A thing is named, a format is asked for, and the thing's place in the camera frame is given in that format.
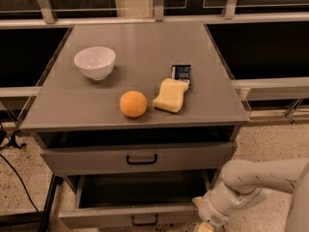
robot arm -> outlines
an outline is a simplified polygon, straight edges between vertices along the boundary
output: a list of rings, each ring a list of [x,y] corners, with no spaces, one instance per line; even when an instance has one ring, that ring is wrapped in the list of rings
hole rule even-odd
[[[287,228],[289,224],[295,224],[293,217],[296,207],[303,210],[301,206],[304,200],[301,202],[300,199],[307,200],[306,209],[309,212],[309,159],[267,162],[231,160],[223,166],[221,178],[222,181],[203,197],[193,199],[201,219],[212,226],[222,226],[234,210],[247,209],[261,203],[269,194],[269,189],[293,193],[293,200],[299,202],[298,205],[292,203]],[[293,228],[286,231],[308,231],[309,221],[305,230],[295,230],[295,225]]]

floor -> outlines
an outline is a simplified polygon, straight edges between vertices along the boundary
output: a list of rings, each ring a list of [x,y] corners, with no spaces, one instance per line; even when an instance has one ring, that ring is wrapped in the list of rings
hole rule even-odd
[[[51,173],[41,159],[40,147],[31,136],[22,136],[19,143],[27,143],[25,149],[6,149],[3,156],[20,174],[30,196],[39,210],[43,209]],[[243,127],[237,138],[238,149],[234,159],[253,161],[309,158],[309,122],[299,119],[291,126],[282,116],[280,121],[253,120]],[[33,212],[34,208],[10,167],[0,159],[0,215]],[[69,230],[58,214],[69,210],[74,204],[74,194],[66,184],[58,187],[49,223],[51,232],[191,232],[197,223],[167,224],[152,227],[120,227],[101,229]],[[235,212],[224,228],[217,232],[283,232],[291,196],[273,191],[262,204],[246,211]],[[0,228],[0,232],[38,231],[38,224]]]

drawer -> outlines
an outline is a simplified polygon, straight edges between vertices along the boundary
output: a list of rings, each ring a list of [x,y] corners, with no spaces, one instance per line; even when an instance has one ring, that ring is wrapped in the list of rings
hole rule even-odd
[[[200,221],[191,200],[205,194],[209,175],[187,170],[81,176],[76,209],[59,218],[70,229]]]
[[[229,160],[236,142],[128,145],[42,149],[57,176],[216,169]]]

cabinet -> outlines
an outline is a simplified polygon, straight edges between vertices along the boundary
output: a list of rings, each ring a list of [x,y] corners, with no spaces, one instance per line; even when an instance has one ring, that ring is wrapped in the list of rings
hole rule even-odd
[[[114,71],[102,81],[73,63],[96,45],[116,52]],[[152,100],[174,64],[191,65],[191,87],[178,114]],[[148,100],[146,114],[124,116],[120,96]],[[248,116],[205,26],[197,22],[76,25],[21,128],[76,193],[69,228],[151,225],[199,220],[192,204],[215,181],[237,148]]]

orange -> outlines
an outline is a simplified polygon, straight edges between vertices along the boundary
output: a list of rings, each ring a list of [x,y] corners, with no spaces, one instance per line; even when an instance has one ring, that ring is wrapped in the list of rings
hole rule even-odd
[[[146,97],[137,91],[128,91],[120,98],[120,109],[128,117],[142,116],[147,109]]]

